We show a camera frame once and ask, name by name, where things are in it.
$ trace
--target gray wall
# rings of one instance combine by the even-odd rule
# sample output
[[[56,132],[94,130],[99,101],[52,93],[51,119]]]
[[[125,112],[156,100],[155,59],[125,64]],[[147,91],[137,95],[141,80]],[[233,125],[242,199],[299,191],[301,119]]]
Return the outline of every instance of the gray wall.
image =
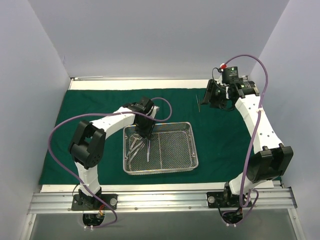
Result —
[[[259,56],[288,0],[29,0],[71,77],[208,79]],[[254,62],[241,60],[241,73]]]
[[[69,85],[27,0],[0,1],[0,238],[19,239]]]
[[[320,1],[290,0],[260,59],[270,76],[264,108],[294,157],[283,177],[292,186],[306,237],[318,240],[320,198]],[[256,65],[251,79],[264,82]]]

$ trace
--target perforated tray bottom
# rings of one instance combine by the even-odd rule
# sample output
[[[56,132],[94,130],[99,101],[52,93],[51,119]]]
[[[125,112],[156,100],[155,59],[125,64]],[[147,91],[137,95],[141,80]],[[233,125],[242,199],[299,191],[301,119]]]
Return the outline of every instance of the perforated tray bottom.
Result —
[[[198,156],[190,123],[160,123],[150,140],[135,133],[135,126],[123,130],[123,170],[131,175],[191,171],[198,166]]]

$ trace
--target metal bracket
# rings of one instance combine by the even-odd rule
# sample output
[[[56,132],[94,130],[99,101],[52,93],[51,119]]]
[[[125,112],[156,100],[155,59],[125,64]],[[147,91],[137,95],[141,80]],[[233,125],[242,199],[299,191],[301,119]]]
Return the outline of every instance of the metal bracket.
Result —
[[[223,191],[209,191],[206,193],[206,201],[208,204],[208,208],[210,209],[217,209],[218,206],[219,208],[239,208],[240,203],[239,203],[239,197],[236,199],[232,199],[231,202],[226,202],[224,192]],[[251,201],[248,204],[248,207],[251,207],[252,203]]]
[[[118,204],[118,195],[117,194],[101,194],[99,196],[103,201],[105,201],[113,210],[117,209]],[[101,205],[97,207],[90,207],[84,204],[82,201],[79,201],[79,194],[75,194],[73,197],[71,210],[72,211],[88,211],[88,210],[99,210]]]

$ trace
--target metal basket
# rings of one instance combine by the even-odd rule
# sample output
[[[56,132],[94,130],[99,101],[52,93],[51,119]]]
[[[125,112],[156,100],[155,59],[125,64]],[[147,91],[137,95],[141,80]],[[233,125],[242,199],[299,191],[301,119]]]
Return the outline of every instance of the metal basket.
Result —
[[[130,175],[186,172],[199,162],[189,122],[159,123],[151,140],[142,139],[135,125],[123,129],[123,170]]]

